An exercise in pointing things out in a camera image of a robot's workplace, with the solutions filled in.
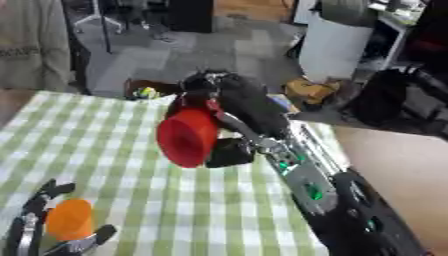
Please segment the backpack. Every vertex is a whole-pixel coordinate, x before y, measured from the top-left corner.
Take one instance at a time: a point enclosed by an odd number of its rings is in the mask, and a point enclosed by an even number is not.
[[[409,77],[396,69],[379,71],[346,108],[362,123],[380,127],[399,117],[406,100]]]

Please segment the person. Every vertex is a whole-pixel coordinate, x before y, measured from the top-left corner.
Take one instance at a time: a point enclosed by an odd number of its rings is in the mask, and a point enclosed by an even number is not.
[[[70,51],[61,0],[0,0],[0,88],[65,91]]]

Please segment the gray carpet tile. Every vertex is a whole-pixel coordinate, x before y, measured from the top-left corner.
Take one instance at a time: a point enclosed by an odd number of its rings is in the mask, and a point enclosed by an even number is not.
[[[89,87],[95,95],[119,98],[128,78],[177,82],[198,69],[227,69],[270,91],[299,76],[297,62],[283,54],[301,28],[269,21],[216,17],[214,33],[169,32],[172,42],[154,40],[138,26],[116,35],[109,27],[113,54],[105,52],[98,22],[82,26],[79,37],[92,51]]]

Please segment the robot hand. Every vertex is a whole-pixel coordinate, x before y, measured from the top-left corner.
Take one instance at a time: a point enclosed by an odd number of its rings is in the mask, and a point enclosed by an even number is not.
[[[364,178],[338,164],[306,123],[288,120],[262,88],[220,71],[199,72],[181,87],[167,116],[185,106],[206,108],[221,128],[242,135],[218,140],[206,165],[248,163],[255,152],[264,155],[332,256],[430,255]]]
[[[44,184],[22,207],[6,233],[4,256],[38,256],[47,218],[47,203],[62,194],[75,190],[75,184],[56,185],[54,179]],[[115,234],[111,225],[105,225],[94,234],[81,240],[65,241],[43,253],[44,256],[81,256],[98,245],[105,243]]]

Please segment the cable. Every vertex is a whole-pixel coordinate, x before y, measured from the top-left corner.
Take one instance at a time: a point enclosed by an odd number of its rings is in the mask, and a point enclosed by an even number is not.
[[[286,10],[291,10],[291,6],[288,6],[288,4],[286,3],[286,0],[281,0],[283,7],[285,7]]]

